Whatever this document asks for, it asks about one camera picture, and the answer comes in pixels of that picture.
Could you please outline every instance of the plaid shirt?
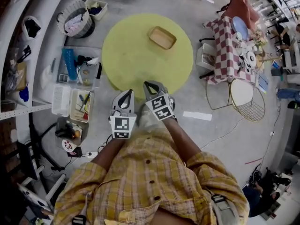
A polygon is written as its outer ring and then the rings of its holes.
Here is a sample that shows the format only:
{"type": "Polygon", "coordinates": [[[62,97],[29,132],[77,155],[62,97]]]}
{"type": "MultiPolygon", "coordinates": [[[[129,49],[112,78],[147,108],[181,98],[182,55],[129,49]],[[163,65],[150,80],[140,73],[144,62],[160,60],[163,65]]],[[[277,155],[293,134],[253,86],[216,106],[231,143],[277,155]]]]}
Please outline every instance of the plaid shirt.
{"type": "Polygon", "coordinates": [[[211,191],[232,201],[240,224],[246,224],[248,202],[219,159],[199,152],[185,166],[172,147],[168,132],[139,133],[122,147],[108,172],[95,163],[81,165],[56,201],[54,223],[70,224],[92,191],[87,220],[94,225],[150,224],[159,207],[198,225],[216,225],[211,191]]]}

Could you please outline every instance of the concrete floor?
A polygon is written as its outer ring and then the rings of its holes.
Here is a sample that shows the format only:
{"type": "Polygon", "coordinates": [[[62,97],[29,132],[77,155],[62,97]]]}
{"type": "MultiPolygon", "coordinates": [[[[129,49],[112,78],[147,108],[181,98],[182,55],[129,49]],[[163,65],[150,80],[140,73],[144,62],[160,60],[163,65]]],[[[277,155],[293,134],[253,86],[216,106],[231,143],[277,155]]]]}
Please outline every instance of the concrete floor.
{"type": "MultiPolygon", "coordinates": [[[[229,0],[214,0],[215,4],[211,4],[199,0],[103,1],[108,3],[108,12],[100,22],[96,23],[94,33],[85,39],[68,39],[67,45],[102,48],[107,33],[121,19],[135,13],[157,13],[174,20],[183,28],[191,40],[195,58],[196,51],[200,47],[199,39],[212,37],[213,35],[211,30],[203,28],[202,23],[217,18],[216,11],[229,2],[229,0]]],[[[275,54],[273,45],[267,45],[265,50],[275,54]]],[[[275,88],[280,83],[280,80],[279,77],[271,76],[269,66],[265,67],[265,73],[270,80],[269,91],[266,95],[263,95],[266,113],[261,121],[255,123],[244,119],[232,107],[215,111],[210,109],[205,95],[205,82],[199,79],[199,75],[205,72],[207,71],[204,68],[193,66],[187,82],[173,94],[176,100],[175,114],[179,124],[200,148],[212,141],[203,151],[218,156],[227,169],[235,175],[238,183],[243,186],[260,161],[248,165],[245,163],[262,158],[266,152],[270,140],[270,132],[273,130],[274,122],[278,116],[279,102],[275,96],[275,88]],[[212,114],[212,120],[204,121],[186,118],[183,117],[184,111],[212,114]]],[[[111,134],[107,118],[110,113],[112,100],[119,92],[111,87],[104,71],[102,72],[100,83],[100,88],[95,90],[93,108],[95,117],[90,122],[88,138],[81,145],[83,153],[97,151],[97,148],[111,134]]],[[[224,93],[225,87],[225,83],[210,86],[210,96],[215,106],[225,104],[227,96],[224,93]]],[[[264,171],[265,167],[270,167],[277,150],[285,121],[286,104],[286,101],[281,101],[281,113],[276,123],[275,135],[270,142],[268,152],[263,161],[262,171],[264,171]]],[[[40,132],[44,131],[56,119],[57,116],[51,114],[51,110],[34,113],[34,123],[40,132]]],[[[59,148],[59,142],[55,145],[54,129],[44,137],[43,146],[60,165],[65,165],[70,160],[66,152],[59,148]]],[[[89,161],[89,159],[82,157],[72,161],[66,170],[63,171],[68,177],[76,167],[89,161]]],[[[45,162],[45,176],[52,172],[47,164],[45,162]]],[[[58,174],[57,172],[52,178],[57,179],[58,174]]]]}

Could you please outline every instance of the checkered tablecloth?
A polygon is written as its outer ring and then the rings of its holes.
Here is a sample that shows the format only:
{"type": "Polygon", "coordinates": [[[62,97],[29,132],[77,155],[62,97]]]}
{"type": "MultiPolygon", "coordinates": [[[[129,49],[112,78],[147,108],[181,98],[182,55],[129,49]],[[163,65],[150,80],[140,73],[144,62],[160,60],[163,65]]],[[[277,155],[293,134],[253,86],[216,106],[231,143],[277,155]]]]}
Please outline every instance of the checkered tablecloth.
{"type": "Polygon", "coordinates": [[[214,31],[214,38],[217,45],[217,57],[215,61],[215,74],[206,79],[209,84],[217,84],[229,78],[239,78],[255,83],[255,73],[249,72],[245,67],[238,73],[239,63],[242,62],[237,50],[236,43],[232,40],[234,31],[231,27],[232,19],[224,17],[204,24],[205,27],[214,31]]]}

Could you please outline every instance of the white shelf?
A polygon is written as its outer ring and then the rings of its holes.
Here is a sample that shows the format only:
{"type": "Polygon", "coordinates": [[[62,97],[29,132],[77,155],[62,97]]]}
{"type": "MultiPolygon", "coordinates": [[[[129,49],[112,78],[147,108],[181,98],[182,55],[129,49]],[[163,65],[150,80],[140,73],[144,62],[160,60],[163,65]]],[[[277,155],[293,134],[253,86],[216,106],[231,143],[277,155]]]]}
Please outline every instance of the white shelf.
{"type": "Polygon", "coordinates": [[[43,70],[48,65],[52,64],[52,61],[55,58],[55,54],[57,53],[57,49],[63,46],[66,40],[66,36],[63,35],[57,28],[56,15],[75,1],[78,0],[61,0],[49,23],[37,60],[38,66],[35,72],[33,87],[34,99],[42,100],[49,103],[52,101],[53,86],[55,82],[50,81],[49,84],[44,89],[42,89],[40,85],[40,76],[43,70]]]}
{"type": "Polygon", "coordinates": [[[0,78],[5,56],[15,27],[30,0],[11,0],[0,18],[0,78]]]}
{"type": "Polygon", "coordinates": [[[29,100],[24,102],[20,96],[19,92],[13,92],[8,97],[11,100],[17,101],[18,103],[25,105],[28,108],[32,107],[32,93],[33,93],[33,84],[34,84],[34,77],[35,77],[35,70],[38,62],[38,55],[41,49],[41,45],[46,34],[48,25],[51,21],[51,18],[59,4],[60,0],[33,0],[31,3],[26,15],[34,16],[38,19],[41,23],[41,30],[40,34],[31,41],[22,42],[22,45],[27,46],[29,45],[31,48],[31,55],[28,56],[25,61],[27,64],[27,83],[28,83],[28,90],[29,90],[29,100]]]}

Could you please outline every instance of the white paper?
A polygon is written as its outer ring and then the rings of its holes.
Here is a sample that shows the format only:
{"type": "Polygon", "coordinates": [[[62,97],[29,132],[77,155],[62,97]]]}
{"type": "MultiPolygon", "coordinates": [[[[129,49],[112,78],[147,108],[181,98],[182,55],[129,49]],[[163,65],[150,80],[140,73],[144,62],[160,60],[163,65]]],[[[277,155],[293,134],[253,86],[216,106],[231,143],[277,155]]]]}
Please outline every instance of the white paper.
{"type": "Polygon", "coordinates": [[[207,120],[207,121],[211,121],[211,118],[212,118],[211,114],[201,113],[201,112],[186,112],[186,111],[184,111],[183,116],[188,117],[188,118],[207,120]]]}

